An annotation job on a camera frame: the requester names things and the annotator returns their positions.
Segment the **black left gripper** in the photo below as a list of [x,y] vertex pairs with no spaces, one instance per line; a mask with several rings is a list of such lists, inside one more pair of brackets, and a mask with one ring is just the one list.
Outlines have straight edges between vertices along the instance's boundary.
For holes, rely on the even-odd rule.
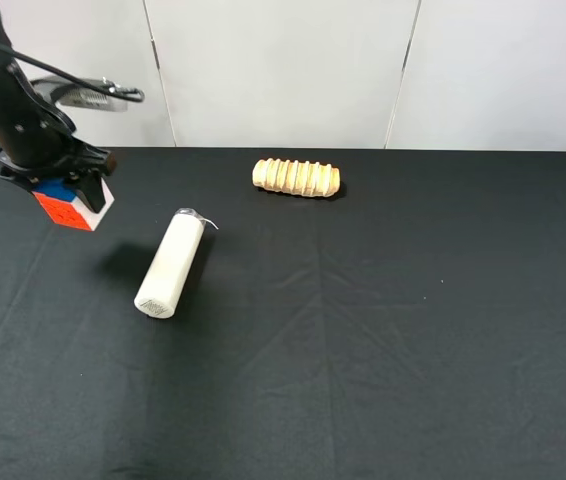
[[106,200],[101,176],[116,160],[107,150],[73,136],[69,118],[32,87],[15,64],[0,68],[0,163],[5,175],[26,187],[34,180],[67,178],[93,213]]

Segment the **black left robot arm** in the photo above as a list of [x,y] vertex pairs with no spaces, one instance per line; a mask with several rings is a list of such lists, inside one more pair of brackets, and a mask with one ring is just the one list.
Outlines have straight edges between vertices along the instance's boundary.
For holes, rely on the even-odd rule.
[[87,208],[105,207],[102,180],[116,167],[110,152],[74,136],[70,118],[37,92],[21,67],[0,14],[0,178],[27,192],[59,181]]

